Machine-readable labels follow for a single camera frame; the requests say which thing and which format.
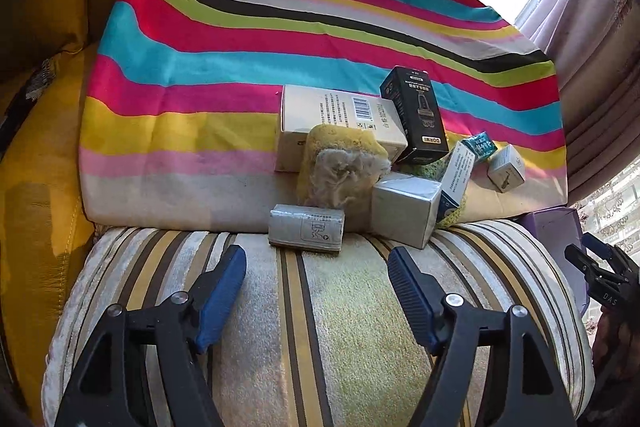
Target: striped cushion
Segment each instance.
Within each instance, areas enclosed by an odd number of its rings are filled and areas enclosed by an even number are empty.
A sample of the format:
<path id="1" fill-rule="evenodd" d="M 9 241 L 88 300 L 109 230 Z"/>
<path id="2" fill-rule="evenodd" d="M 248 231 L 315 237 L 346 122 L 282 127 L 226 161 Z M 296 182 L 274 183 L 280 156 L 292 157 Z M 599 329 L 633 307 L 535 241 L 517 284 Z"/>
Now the striped cushion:
<path id="1" fill-rule="evenodd" d="M 201 358 L 213 400 L 231 426 L 404 426 L 433 359 L 417 346 L 386 275 L 395 243 L 347 235 L 334 257 L 270 247 L 265 235 L 110 229 L 94 247 L 50 346 L 46 423 L 74 362 L 112 302 L 153 306 L 188 289 L 229 244 L 247 274 L 222 341 Z M 437 231 L 416 263 L 475 305 L 524 304 L 552 347 L 574 412 L 593 387 L 586 334 L 566 281 L 542 245 L 509 221 Z M 488 348 L 480 348 L 460 420 L 478 414 Z M 170 417 L 154 347 L 146 370 L 159 427 Z"/>

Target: metal screw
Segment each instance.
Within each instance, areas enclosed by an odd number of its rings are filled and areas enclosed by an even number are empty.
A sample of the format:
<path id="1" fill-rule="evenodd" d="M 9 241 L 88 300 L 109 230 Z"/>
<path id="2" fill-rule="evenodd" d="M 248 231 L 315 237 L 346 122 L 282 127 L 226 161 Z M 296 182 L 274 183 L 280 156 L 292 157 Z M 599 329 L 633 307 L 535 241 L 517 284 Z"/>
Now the metal screw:
<path id="1" fill-rule="evenodd" d="M 189 294 L 187 292 L 176 292 L 171 295 L 171 302 L 174 304 L 184 304 L 189 299 Z"/>
<path id="2" fill-rule="evenodd" d="M 462 303 L 465 301 L 465 299 L 457 293 L 450 293 L 444 298 L 444 300 L 449 306 L 454 306 L 455 308 L 462 306 Z"/>
<path id="3" fill-rule="evenodd" d="M 122 306 L 120 304 L 112 304 L 107 308 L 107 315 L 110 317 L 117 317 L 122 313 Z"/>
<path id="4" fill-rule="evenodd" d="M 526 316 L 529 314 L 529 312 L 527 311 L 527 309 L 526 309 L 524 306 L 520 306 L 519 304 L 518 304 L 518 305 L 515 305 L 515 306 L 511 309 L 511 312 L 512 312 L 516 317 L 520 317 L 520 318 L 522 318 L 522 317 L 526 317 Z"/>

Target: black box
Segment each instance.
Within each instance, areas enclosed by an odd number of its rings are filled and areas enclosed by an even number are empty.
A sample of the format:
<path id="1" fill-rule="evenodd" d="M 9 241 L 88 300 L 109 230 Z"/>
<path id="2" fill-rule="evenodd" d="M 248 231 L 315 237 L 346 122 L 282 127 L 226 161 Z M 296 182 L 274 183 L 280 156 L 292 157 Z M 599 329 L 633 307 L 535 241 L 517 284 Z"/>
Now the black box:
<path id="1" fill-rule="evenodd" d="M 380 86 L 380 95 L 393 100 L 409 142 L 396 163 L 428 165 L 449 152 L 438 102 L 425 71 L 396 66 Z"/>

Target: purple box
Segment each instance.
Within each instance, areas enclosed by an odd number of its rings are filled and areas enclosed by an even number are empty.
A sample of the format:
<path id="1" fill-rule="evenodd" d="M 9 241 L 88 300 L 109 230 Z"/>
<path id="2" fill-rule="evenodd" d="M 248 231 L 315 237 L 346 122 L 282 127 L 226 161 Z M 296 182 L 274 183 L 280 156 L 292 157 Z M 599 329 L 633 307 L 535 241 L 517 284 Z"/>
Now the purple box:
<path id="1" fill-rule="evenodd" d="M 582 227 L 578 212 L 574 208 L 556 206 L 523 214 L 516 218 L 516 223 L 539 240 L 556 261 L 574 292 L 580 316 L 583 316 L 589 308 L 590 301 L 587 283 L 583 273 L 564 258 L 564 249 L 572 243 L 586 253 L 582 246 Z"/>

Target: rainbow striped fabric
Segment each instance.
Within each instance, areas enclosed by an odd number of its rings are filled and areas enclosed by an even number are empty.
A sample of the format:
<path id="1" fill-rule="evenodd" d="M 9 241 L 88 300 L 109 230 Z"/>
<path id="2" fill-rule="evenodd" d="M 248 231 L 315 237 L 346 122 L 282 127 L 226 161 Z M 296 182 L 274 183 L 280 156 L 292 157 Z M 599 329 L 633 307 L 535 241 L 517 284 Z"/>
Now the rainbow striped fabric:
<path id="1" fill-rule="evenodd" d="M 430 74 L 450 142 L 485 130 L 517 147 L 519 211 L 566 200 L 553 64 L 477 0 L 117 0 L 84 106 L 85 210 L 264 231 L 294 199 L 294 176 L 273 172 L 282 86 L 377 94 L 395 65 Z M 512 212 L 498 206 L 474 217 Z"/>

